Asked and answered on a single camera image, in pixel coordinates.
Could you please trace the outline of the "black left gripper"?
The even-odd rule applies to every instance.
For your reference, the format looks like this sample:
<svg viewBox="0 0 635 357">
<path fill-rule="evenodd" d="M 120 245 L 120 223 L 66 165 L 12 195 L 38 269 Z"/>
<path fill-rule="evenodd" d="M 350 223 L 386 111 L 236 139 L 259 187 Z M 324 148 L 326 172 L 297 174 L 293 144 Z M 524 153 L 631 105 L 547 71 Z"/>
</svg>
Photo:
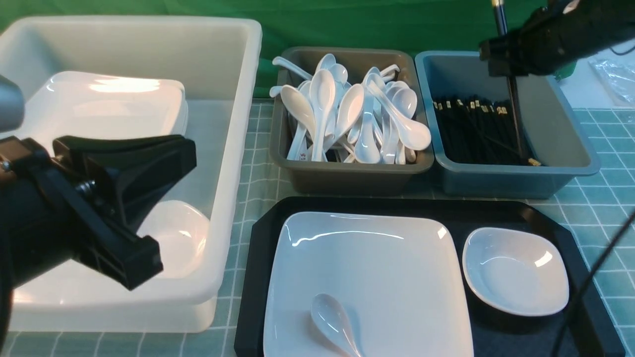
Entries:
<svg viewBox="0 0 635 357">
<path fill-rule="evenodd" d="M 53 150 L 55 158 L 34 139 L 1 140 L 1 289 L 73 260 L 129 290 L 161 273 L 158 242 L 129 229 L 196 168 L 195 142 L 66 135 Z"/>
</svg>

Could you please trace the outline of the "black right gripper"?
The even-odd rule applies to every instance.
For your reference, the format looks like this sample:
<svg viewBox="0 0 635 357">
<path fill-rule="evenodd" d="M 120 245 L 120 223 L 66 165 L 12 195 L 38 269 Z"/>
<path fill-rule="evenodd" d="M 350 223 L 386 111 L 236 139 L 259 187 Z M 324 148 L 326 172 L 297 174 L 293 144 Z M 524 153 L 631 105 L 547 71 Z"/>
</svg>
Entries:
<svg viewBox="0 0 635 357">
<path fill-rule="evenodd" d="M 550 0 L 521 27 L 479 43 L 492 77 L 550 75 L 634 38 L 632 0 Z"/>
</svg>

